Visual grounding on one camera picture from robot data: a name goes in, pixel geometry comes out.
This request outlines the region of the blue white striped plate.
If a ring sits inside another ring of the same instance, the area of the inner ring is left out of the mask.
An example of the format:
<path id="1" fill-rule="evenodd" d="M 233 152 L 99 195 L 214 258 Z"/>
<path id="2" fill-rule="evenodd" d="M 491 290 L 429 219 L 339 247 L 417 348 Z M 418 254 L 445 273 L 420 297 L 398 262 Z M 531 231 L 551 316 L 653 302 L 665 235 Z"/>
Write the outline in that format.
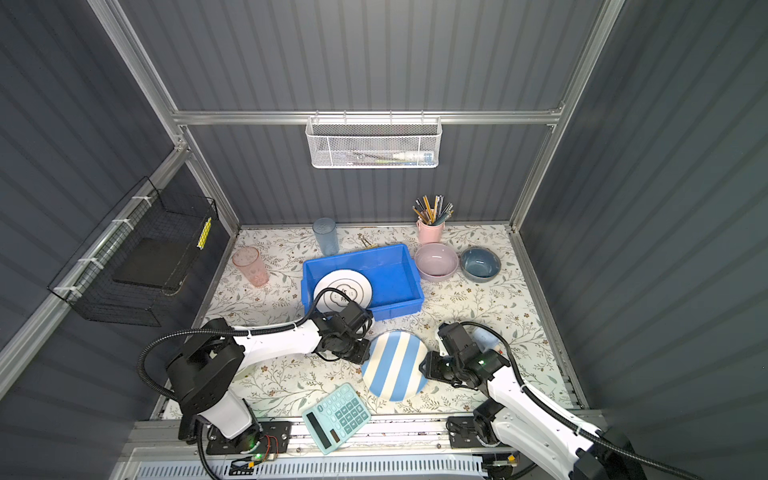
<path id="1" fill-rule="evenodd" d="M 426 345 L 412 333 L 398 330 L 378 335 L 361 367 L 368 391 L 389 402 L 403 402 L 416 396 L 427 384 L 419 369 L 427 353 Z"/>

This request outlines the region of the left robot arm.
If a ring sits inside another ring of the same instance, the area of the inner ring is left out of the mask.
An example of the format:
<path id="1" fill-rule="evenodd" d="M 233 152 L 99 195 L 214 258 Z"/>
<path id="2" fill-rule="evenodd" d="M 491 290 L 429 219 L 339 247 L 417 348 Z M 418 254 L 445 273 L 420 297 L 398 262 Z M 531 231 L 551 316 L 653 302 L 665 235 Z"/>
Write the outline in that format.
<path id="1" fill-rule="evenodd" d="M 191 443 L 209 427 L 220 439 L 247 447 L 262 443 L 263 430 L 255 414 L 231 386 L 252 365 L 291 355 L 329 353 L 361 365 L 368 359 L 365 338 L 373 313 L 351 303 L 339 312 L 316 308 L 301 320 L 282 327 L 246 329 L 219 318 L 189 334 L 167 365 L 174 401 L 183 427 L 179 439 Z"/>

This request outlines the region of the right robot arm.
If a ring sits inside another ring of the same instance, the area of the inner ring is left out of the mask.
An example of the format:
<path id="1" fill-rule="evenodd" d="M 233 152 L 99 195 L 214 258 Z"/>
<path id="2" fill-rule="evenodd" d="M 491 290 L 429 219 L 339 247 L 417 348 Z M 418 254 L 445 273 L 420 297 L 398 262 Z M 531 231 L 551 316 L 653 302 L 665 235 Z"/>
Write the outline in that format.
<path id="1" fill-rule="evenodd" d="M 528 384 L 509 344 L 473 321 L 443 323 L 442 352 L 430 351 L 419 366 L 430 380 L 482 392 L 473 411 L 480 442 L 510 446 L 555 479 L 644 479 L 631 443 L 560 407 Z"/>

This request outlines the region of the blue plastic bin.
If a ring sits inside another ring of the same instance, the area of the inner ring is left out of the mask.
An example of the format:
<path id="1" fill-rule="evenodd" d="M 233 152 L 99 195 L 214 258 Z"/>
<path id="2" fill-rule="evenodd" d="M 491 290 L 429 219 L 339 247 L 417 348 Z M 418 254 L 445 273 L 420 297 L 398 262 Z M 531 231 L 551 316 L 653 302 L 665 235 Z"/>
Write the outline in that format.
<path id="1" fill-rule="evenodd" d="M 305 262 L 301 282 L 305 311 L 326 287 L 347 293 L 360 306 L 371 310 L 378 322 L 416 314 L 424 303 L 419 273 L 404 244 Z"/>

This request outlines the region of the teal calculator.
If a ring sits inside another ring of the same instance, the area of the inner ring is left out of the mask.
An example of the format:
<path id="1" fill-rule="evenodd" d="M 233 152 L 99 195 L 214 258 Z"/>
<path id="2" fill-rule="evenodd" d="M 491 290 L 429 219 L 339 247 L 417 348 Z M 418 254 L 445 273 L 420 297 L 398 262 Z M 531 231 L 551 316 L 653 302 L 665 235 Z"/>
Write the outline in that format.
<path id="1" fill-rule="evenodd" d="M 345 383 L 302 413 L 302 419 L 323 455 L 339 449 L 371 420 L 360 396 Z"/>

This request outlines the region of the brass clip on table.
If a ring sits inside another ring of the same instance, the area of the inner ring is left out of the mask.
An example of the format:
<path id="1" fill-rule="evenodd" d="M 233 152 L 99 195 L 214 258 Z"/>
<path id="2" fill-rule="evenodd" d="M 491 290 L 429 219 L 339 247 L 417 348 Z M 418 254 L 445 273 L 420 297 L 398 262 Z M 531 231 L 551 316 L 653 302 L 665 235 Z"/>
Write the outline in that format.
<path id="1" fill-rule="evenodd" d="M 368 249 L 374 249 L 374 248 L 378 248 L 378 245 L 377 245 L 377 244 L 375 244 L 375 243 L 373 243 L 372 241 L 370 241 L 370 240 L 369 240 L 369 239 L 368 239 L 368 238 L 367 238 L 365 235 L 363 235 L 362 233 L 359 233 L 359 234 L 358 234 L 358 240 L 359 240 L 359 241 L 360 241 L 360 243 L 362 244 L 362 247 L 363 247 L 364 249 L 366 249 L 366 250 L 368 250 Z"/>

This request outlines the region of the blue translucent tumbler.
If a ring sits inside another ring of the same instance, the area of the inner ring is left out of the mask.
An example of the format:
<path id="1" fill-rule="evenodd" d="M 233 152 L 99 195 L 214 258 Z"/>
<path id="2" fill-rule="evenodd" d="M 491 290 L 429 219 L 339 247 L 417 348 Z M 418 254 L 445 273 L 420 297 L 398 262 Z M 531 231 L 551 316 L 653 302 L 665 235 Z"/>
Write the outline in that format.
<path id="1" fill-rule="evenodd" d="M 333 256 L 339 253 L 339 242 L 336 222 L 328 217 L 317 219 L 312 230 L 320 251 L 324 256 Z"/>

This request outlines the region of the pink bowl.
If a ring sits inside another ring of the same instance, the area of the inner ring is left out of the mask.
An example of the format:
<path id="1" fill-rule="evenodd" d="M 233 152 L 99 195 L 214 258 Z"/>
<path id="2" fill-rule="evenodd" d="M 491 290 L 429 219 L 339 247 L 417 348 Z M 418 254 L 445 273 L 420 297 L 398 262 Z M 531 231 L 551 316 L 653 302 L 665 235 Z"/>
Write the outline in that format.
<path id="1" fill-rule="evenodd" d="M 414 255 L 414 261 L 421 279 L 430 282 L 448 280 L 459 268 L 457 253 L 442 243 L 420 246 Z"/>

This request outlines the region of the pink translucent tumbler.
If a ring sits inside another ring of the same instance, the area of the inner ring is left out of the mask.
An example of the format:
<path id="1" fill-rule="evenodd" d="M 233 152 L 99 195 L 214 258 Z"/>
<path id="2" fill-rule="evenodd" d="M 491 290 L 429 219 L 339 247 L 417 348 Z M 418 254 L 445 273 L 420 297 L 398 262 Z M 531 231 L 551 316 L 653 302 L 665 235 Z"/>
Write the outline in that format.
<path id="1" fill-rule="evenodd" d="M 256 247 L 245 246 L 232 255 L 233 265 L 254 287 L 262 287 L 269 281 L 269 273 L 260 251 Z"/>

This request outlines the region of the pink pencil cup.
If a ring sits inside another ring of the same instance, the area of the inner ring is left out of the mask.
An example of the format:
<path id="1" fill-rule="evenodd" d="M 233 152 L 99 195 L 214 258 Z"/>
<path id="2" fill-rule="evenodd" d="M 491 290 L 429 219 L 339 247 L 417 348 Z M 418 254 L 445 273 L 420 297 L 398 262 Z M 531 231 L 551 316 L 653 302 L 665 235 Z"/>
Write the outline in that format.
<path id="1" fill-rule="evenodd" d="M 418 220 L 417 223 L 418 242 L 420 245 L 439 243 L 444 231 L 444 224 L 429 225 Z"/>

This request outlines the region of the pencils bundle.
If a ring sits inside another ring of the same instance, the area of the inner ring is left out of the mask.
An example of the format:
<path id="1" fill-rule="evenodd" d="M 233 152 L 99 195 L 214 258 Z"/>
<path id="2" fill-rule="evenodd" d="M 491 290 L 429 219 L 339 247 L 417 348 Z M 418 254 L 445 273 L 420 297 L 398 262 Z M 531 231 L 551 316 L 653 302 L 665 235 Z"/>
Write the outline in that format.
<path id="1" fill-rule="evenodd" d="M 439 226 L 453 216 L 454 205 L 446 202 L 443 195 L 435 195 L 432 199 L 424 195 L 414 201 L 412 210 L 423 225 Z"/>

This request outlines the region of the yellow tag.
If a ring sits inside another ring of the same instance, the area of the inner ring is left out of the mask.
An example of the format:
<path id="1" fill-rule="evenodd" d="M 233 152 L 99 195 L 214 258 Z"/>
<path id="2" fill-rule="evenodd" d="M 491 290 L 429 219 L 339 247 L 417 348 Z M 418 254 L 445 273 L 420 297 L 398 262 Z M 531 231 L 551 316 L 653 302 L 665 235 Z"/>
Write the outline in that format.
<path id="1" fill-rule="evenodd" d="M 206 219 L 205 223 L 203 224 L 203 227 L 202 227 L 201 232 L 199 234 L 199 237 L 198 237 L 198 240 L 197 240 L 197 243 L 196 243 L 196 248 L 197 249 L 203 250 L 205 248 L 205 245 L 206 245 L 206 242 L 207 242 L 207 239 L 208 239 L 211 227 L 212 227 L 212 218 L 208 217 Z"/>

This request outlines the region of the pens in white basket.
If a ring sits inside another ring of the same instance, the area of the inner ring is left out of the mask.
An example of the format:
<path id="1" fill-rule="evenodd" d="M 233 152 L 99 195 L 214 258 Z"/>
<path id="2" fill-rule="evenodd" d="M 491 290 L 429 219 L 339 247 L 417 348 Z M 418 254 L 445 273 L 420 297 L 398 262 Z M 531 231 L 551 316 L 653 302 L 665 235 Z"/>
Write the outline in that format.
<path id="1" fill-rule="evenodd" d="M 361 152 L 349 151 L 344 156 L 349 162 L 361 164 L 405 165 L 414 167 L 434 167 L 437 159 L 432 151 L 391 151 L 391 152 Z"/>

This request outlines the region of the black slab in basket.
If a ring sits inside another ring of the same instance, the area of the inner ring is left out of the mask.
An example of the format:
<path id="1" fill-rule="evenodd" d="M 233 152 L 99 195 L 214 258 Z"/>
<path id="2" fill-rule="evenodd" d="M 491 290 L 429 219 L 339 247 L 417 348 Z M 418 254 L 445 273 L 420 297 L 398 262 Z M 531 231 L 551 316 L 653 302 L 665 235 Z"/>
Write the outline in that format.
<path id="1" fill-rule="evenodd" d="M 192 251 L 183 242 L 143 238 L 118 266 L 118 283 L 176 291 L 186 276 Z"/>

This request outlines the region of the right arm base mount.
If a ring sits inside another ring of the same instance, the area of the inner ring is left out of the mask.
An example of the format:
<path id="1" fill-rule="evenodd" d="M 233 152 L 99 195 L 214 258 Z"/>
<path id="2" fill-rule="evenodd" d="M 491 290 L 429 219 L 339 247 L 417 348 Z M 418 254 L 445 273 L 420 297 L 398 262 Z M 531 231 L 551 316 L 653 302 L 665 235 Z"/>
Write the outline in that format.
<path id="1" fill-rule="evenodd" d="M 493 424 L 506 412 L 507 408 L 501 403 L 488 399 L 470 415 L 449 416 L 445 427 L 450 446 L 453 449 L 507 448 L 518 451 L 516 446 L 502 441 L 493 430 Z"/>

